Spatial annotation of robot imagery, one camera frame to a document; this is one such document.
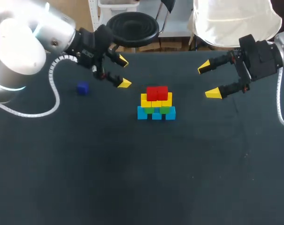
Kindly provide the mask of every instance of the black tablecloth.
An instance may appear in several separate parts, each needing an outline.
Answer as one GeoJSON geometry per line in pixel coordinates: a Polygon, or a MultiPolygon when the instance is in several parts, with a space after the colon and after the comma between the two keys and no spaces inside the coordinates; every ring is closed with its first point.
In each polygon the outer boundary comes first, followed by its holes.
{"type": "MultiPolygon", "coordinates": [[[[39,119],[0,109],[0,225],[284,224],[284,127],[276,80],[225,100],[204,92],[238,79],[226,65],[197,68],[222,52],[125,55],[133,82],[115,89],[61,62],[61,106],[39,119]],[[78,81],[91,92],[78,96],[78,81]],[[173,92],[175,121],[137,120],[150,85],[173,92]]],[[[41,113],[54,105],[45,69],[8,105],[41,113]]]]}

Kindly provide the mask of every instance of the white cloth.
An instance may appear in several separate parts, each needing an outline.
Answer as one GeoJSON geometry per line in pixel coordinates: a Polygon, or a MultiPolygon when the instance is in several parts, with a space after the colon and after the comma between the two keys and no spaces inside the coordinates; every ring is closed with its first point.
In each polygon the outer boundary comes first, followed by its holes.
{"type": "Polygon", "coordinates": [[[208,44],[239,47],[239,38],[252,34],[268,40],[282,26],[270,0],[194,0],[188,29],[208,44]]]}

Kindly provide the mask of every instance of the light blue block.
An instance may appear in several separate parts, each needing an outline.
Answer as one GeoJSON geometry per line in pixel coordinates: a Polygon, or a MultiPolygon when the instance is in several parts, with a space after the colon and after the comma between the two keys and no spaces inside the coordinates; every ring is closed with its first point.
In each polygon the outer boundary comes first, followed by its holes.
{"type": "Polygon", "coordinates": [[[153,120],[161,120],[161,114],[160,114],[159,108],[154,109],[154,113],[152,114],[152,119],[153,120]]]}
{"type": "Polygon", "coordinates": [[[170,107],[170,113],[166,114],[166,120],[175,120],[176,118],[176,111],[175,111],[175,107],[172,106],[170,107]]]}
{"type": "Polygon", "coordinates": [[[146,120],[147,114],[145,113],[144,108],[138,106],[138,120],[146,120]]]}

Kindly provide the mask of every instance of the dark blue cube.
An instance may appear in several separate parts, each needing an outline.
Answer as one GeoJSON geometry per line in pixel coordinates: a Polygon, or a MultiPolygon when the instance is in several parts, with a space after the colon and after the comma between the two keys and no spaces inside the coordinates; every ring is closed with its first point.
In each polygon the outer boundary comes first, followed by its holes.
{"type": "Polygon", "coordinates": [[[89,93],[88,82],[79,82],[77,84],[77,93],[78,95],[87,95],[89,93]]]}

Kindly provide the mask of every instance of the toy block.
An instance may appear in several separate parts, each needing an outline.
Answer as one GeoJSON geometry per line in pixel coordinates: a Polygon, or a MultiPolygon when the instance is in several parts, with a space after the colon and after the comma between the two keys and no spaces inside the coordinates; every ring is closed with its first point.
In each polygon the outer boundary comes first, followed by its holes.
{"type": "Polygon", "coordinates": [[[144,112],[146,114],[153,114],[154,113],[154,108],[144,108],[144,112]]]}
{"type": "Polygon", "coordinates": [[[78,95],[87,95],[89,93],[88,82],[79,82],[77,84],[77,93],[78,95]]]}
{"type": "Polygon", "coordinates": [[[157,87],[147,87],[146,93],[148,102],[157,101],[157,87]]]}
{"type": "Polygon", "coordinates": [[[138,106],[138,120],[146,120],[148,115],[145,113],[144,108],[138,106]]]}
{"type": "Polygon", "coordinates": [[[160,108],[160,114],[169,114],[170,113],[170,107],[161,107],[160,108]]]}
{"type": "Polygon", "coordinates": [[[151,107],[152,108],[161,107],[161,101],[151,102],[151,107]]]}
{"type": "Polygon", "coordinates": [[[168,100],[161,102],[162,107],[171,107],[172,106],[172,92],[168,93],[168,100]]]}
{"type": "Polygon", "coordinates": [[[175,120],[175,118],[176,118],[176,111],[175,107],[172,106],[170,107],[170,112],[166,114],[166,120],[175,120]]]}
{"type": "Polygon", "coordinates": [[[141,94],[141,107],[151,108],[151,102],[147,101],[147,94],[141,94]]]}
{"type": "Polygon", "coordinates": [[[154,113],[152,114],[152,119],[153,120],[161,120],[161,114],[160,114],[159,108],[154,109],[154,113]]]}
{"type": "Polygon", "coordinates": [[[167,86],[157,88],[157,100],[158,101],[168,100],[168,87],[167,86]]]}

